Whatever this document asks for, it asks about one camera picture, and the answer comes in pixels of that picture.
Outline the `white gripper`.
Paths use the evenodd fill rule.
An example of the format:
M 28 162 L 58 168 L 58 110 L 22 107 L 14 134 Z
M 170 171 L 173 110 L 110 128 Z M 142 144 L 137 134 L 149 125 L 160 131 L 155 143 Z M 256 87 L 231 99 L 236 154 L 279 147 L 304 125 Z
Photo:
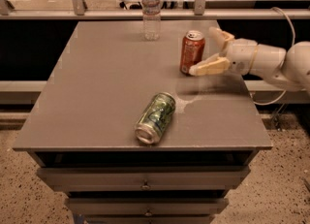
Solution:
M 189 70 L 191 76 L 219 75 L 229 68 L 231 72 L 240 75 L 249 73 L 257 42 L 247 39 L 235 40 L 233 34 L 217 27 L 209 28 L 209 36 L 215 41 L 221 52 L 226 52 L 226 57 L 216 53 L 191 66 Z

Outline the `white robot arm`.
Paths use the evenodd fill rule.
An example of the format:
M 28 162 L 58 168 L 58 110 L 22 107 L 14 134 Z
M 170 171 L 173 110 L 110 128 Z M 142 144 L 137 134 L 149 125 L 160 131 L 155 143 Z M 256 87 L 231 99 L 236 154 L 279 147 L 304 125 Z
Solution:
M 250 74 L 287 91 L 310 93 L 310 42 L 299 42 L 285 50 L 236 39 L 233 34 L 215 27 L 209 29 L 209 36 L 220 52 L 192 66 L 189 70 L 192 76 L 219 75 L 227 71 Z

